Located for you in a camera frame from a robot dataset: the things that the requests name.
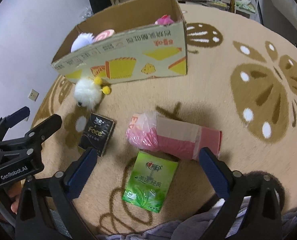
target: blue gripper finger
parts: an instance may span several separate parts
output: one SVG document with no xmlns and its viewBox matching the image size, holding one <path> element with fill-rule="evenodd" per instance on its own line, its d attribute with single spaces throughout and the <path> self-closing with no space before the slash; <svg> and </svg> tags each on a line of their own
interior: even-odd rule
<svg viewBox="0 0 297 240">
<path fill-rule="evenodd" d="M 27 106 L 22 107 L 20 110 L 17 110 L 15 113 L 9 115 L 6 118 L 6 120 L 5 120 L 6 121 L 6 127 L 7 128 L 12 128 L 17 123 L 19 123 L 20 121 L 27 118 L 29 115 L 30 115 L 30 109 Z"/>
<path fill-rule="evenodd" d="M 80 196 L 96 163 L 97 151 L 93 148 L 87 148 L 81 157 L 68 167 L 64 178 L 68 200 L 72 201 Z"/>
<path fill-rule="evenodd" d="M 217 158 L 209 148 L 205 147 L 200 150 L 199 163 L 202 166 L 208 180 L 210 181 L 218 197 L 224 198 L 225 200 L 228 199 L 230 192 L 230 183 L 227 179 L 227 176 L 225 176 L 220 170 L 221 165 L 218 165 L 222 162 L 217 160 Z"/>
</svg>

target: gray fabric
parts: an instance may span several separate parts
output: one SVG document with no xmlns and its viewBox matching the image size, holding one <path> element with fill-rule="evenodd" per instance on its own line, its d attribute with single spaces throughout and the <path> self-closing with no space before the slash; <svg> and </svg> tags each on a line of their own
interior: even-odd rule
<svg viewBox="0 0 297 240">
<path fill-rule="evenodd" d="M 233 226 L 227 234 L 227 237 L 236 234 L 236 232 L 238 231 L 244 215 L 247 211 L 249 200 L 249 197 L 244 198 L 241 209 L 236 217 Z M 224 200 L 221 199 L 208 212 L 192 216 L 185 221 L 176 220 L 164 223 L 153 229 L 145 231 L 143 234 L 129 234 L 127 236 L 98 235 L 97 237 L 99 238 L 99 240 L 198 240 L 208 228 L 208 226 L 212 223 L 219 210 L 221 209 L 223 203 Z M 63 235 L 71 237 L 66 227 L 64 226 L 59 214 L 55 211 L 51 211 L 51 213 L 58 231 Z M 289 211 L 282 216 L 283 238 L 285 238 L 287 234 L 294 228 L 296 223 L 297 208 Z M 5 230 L 10 230 L 13 228 L 11 225 L 6 225 L 4 223 L 2 224 L 2 226 L 5 228 Z"/>
</svg>

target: yellow pom-pom ball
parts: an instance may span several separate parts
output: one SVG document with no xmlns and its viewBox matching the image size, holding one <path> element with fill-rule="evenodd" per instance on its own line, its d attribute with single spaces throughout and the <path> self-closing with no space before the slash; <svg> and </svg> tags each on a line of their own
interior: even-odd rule
<svg viewBox="0 0 297 240">
<path fill-rule="evenodd" d="M 111 93 L 111 88 L 109 88 L 108 86 L 105 86 L 102 88 L 102 91 L 105 95 L 109 95 Z"/>
<path fill-rule="evenodd" d="M 100 77 L 95 77 L 94 78 L 94 83 L 97 84 L 97 85 L 102 85 L 103 84 L 103 81 L 102 81 L 102 78 Z"/>
</svg>

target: black tissue pack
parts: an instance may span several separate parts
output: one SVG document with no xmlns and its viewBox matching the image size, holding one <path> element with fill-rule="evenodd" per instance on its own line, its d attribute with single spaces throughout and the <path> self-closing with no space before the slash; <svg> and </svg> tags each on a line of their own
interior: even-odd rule
<svg viewBox="0 0 297 240">
<path fill-rule="evenodd" d="M 96 149 L 98 156 L 102 156 L 113 128 L 113 120 L 91 113 L 90 119 L 81 136 L 79 147 L 84 150 L 92 147 Z"/>
</svg>

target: white fluffy toy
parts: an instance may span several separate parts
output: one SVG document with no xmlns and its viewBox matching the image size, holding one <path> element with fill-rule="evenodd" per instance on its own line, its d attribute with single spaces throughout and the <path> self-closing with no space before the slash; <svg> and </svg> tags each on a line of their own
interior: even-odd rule
<svg viewBox="0 0 297 240">
<path fill-rule="evenodd" d="M 71 52 L 74 52 L 84 46 L 90 45 L 95 42 L 95 38 L 92 33 L 81 33 L 73 42 Z"/>
<path fill-rule="evenodd" d="M 102 93 L 109 95 L 111 89 L 108 86 L 101 87 L 102 79 L 96 77 L 81 78 L 75 85 L 74 97 L 78 106 L 87 107 L 92 110 L 102 99 Z"/>
</svg>

